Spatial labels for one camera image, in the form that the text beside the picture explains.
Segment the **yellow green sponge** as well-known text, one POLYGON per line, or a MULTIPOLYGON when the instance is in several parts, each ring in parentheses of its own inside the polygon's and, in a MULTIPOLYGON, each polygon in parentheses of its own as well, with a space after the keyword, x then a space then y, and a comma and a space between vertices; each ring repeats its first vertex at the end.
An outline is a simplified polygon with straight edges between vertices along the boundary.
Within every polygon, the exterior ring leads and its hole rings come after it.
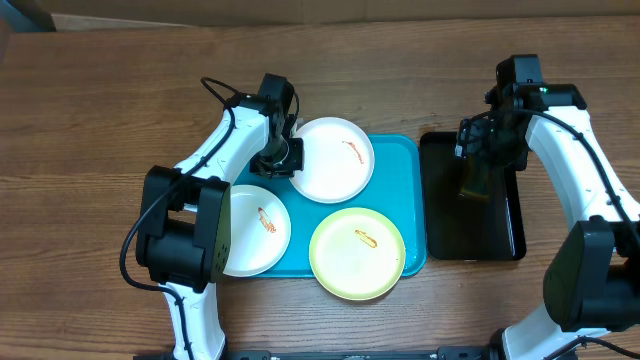
POLYGON ((488 202, 490 196, 491 168, 483 159, 469 156, 464 160, 460 186, 462 197, 488 202))

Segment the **white plate with stain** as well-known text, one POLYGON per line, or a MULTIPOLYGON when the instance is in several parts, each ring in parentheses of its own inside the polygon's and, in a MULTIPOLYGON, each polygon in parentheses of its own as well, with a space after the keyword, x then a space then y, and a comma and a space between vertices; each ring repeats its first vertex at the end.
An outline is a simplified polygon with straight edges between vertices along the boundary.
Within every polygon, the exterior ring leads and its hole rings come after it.
POLYGON ((304 124, 294 138, 303 141, 303 169, 290 182, 302 196, 318 203, 341 203, 369 183, 375 168, 374 149, 356 124, 322 117, 304 124))

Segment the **yellow-green plate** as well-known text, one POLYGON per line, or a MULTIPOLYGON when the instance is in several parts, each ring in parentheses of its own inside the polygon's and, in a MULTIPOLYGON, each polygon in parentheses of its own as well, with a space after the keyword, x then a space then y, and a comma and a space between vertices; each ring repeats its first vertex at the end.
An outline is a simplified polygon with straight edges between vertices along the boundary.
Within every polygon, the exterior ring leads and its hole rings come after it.
POLYGON ((386 216, 352 207, 332 213, 316 227, 309 262, 316 280, 331 294, 368 301, 399 281, 406 248, 399 229, 386 216))

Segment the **white plate near arm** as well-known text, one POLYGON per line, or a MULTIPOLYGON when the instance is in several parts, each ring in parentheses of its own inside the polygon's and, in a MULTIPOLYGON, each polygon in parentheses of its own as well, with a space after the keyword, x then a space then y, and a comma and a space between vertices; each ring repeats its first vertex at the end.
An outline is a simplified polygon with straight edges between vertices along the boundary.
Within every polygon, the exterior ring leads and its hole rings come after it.
POLYGON ((250 277, 269 270, 285 254, 291 232, 289 213, 278 197, 255 185, 234 185, 224 274, 250 277))

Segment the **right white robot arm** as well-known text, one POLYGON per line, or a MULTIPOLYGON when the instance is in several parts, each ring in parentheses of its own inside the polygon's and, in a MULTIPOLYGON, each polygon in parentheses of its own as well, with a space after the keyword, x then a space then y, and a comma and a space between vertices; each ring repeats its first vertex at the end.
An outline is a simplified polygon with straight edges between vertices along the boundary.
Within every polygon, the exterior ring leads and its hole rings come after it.
POLYGON ((577 88, 496 85, 485 101, 489 110, 463 120, 457 134, 456 154, 467 162, 462 195, 486 199, 491 171, 522 169, 533 152, 569 228, 546 270, 542 304, 492 336, 492 358, 559 359, 638 325, 639 203, 599 146, 577 88))

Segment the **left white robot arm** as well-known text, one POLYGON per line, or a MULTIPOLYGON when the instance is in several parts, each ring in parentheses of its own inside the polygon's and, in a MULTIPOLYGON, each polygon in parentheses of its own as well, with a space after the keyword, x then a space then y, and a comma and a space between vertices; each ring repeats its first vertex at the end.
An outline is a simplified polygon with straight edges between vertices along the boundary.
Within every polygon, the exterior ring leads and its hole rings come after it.
POLYGON ((231 250, 231 187, 248 165, 262 177, 290 177, 301 169, 303 145, 292 134, 298 112, 296 93, 236 93, 192 155, 147 173, 140 215, 123 242, 119 266, 129 285, 165 296, 175 336, 169 358, 224 354, 216 283, 231 250), (125 270, 130 249, 150 283, 125 270))

